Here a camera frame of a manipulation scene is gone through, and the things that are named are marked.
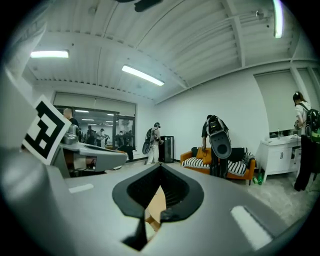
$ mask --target black opening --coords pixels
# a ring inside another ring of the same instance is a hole
[[[187,219],[204,200],[204,190],[197,181],[166,164],[156,164],[119,182],[112,190],[114,202],[125,216],[140,219],[135,236],[122,242],[136,250],[147,244],[146,231],[141,225],[145,221],[145,209],[159,186],[166,203],[166,210],[160,214],[160,223]]]

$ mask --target black and white striped cushion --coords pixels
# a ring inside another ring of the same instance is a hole
[[[195,158],[195,157],[191,157],[183,161],[181,166],[210,169],[210,164],[204,164],[204,161],[202,159]]]
[[[194,167],[194,168],[203,168],[209,169],[210,164],[204,164],[202,159],[191,157],[181,164],[182,167]],[[246,173],[246,163],[243,161],[231,162],[228,161],[228,172],[234,175],[243,176]]]
[[[246,173],[246,163],[243,161],[231,162],[228,161],[228,172],[234,175],[243,176]]]

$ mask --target bottle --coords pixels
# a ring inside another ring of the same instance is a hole
[[[258,175],[258,184],[262,185],[263,182],[264,182],[264,179],[262,178],[262,173],[260,172]]]
[[[256,177],[253,177],[252,181],[253,181],[254,184],[258,184],[258,180],[257,180]]]

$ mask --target fluorescent ceiling light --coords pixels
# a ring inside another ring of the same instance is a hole
[[[281,38],[284,29],[284,14],[280,0],[272,0],[274,7],[274,37]]]
[[[33,51],[31,58],[69,58],[69,53],[66,50],[41,50]]]
[[[149,82],[154,83],[157,86],[163,86],[165,84],[164,82],[162,82],[162,81],[160,81],[158,79],[155,79],[154,77],[152,77],[152,76],[150,76],[148,74],[145,74],[145,73],[143,73],[143,72],[141,72],[139,70],[136,70],[136,69],[134,69],[132,67],[129,67],[129,66],[126,66],[126,65],[124,65],[122,67],[122,71],[130,73],[130,74],[135,75],[137,77],[143,78],[145,80],[148,80]]]

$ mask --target gray floor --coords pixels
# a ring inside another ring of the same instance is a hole
[[[126,163],[120,170],[130,171],[132,166],[144,165],[144,160]],[[180,166],[178,162],[169,163],[170,166]],[[287,225],[292,225],[298,219],[308,214],[320,195],[320,174],[312,183],[313,174],[305,191],[296,191],[293,183],[296,173],[284,173],[269,175],[262,185],[254,184],[246,180],[232,180],[251,195],[271,207]]]

